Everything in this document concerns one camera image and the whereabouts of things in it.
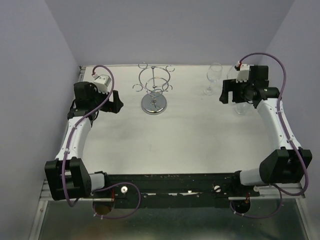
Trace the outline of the clear wine glass front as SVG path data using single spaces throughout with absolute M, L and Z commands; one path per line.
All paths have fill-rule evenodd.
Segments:
M 235 112 L 238 115 L 245 115 L 250 110 L 251 104 L 247 102 L 237 103 L 235 106 Z

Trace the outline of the clear wine glass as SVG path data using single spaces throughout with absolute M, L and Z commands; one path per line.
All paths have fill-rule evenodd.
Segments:
M 231 68 L 229 69 L 229 71 L 226 75 L 226 79 L 227 80 L 236 79 L 237 76 L 238 76 L 238 71 L 235 69 L 234 66 L 231 66 Z
M 223 72 L 223 66 L 220 63 L 213 63 L 209 66 L 206 77 L 209 81 L 209 86 L 203 90 L 203 93 L 207 96 L 214 94 L 214 85 L 220 80 Z
M 250 110 L 251 104 L 247 102 L 237 103 L 235 106 L 235 112 L 238 115 L 245 115 Z

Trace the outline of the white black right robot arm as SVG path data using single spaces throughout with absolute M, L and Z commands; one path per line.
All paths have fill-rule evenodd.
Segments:
M 251 170 L 242 170 L 239 178 L 230 183 L 230 191 L 241 196 L 248 186 L 299 183 L 312 160 L 312 153 L 302 148 L 286 118 L 280 91 L 269 86 L 269 68 L 266 65 L 238 64 L 237 77 L 222 83 L 220 102 L 229 97 L 236 104 L 251 102 L 262 118 L 272 152 Z

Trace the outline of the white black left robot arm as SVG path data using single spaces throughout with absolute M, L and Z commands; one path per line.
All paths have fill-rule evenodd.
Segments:
M 55 201 L 89 197 L 95 192 L 104 198 L 110 194 L 111 185 L 106 173 L 89 173 L 83 163 L 87 136 L 99 112 L 117 114 L 123 107 L 116 90 L 108 91 L 112 80 L 107 75 L 92 82 L 74 84 L 75 99 L 67 114 L 67 132 L 55 159 L 47 161 L 44 171 L 50 193 Z

